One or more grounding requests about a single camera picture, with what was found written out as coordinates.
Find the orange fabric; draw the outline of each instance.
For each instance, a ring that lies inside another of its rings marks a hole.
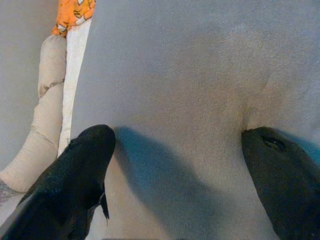
[[[92,17],[96,0],[59,0],[56,25],[52,34],[65,37],[72,26],[82,24]]]

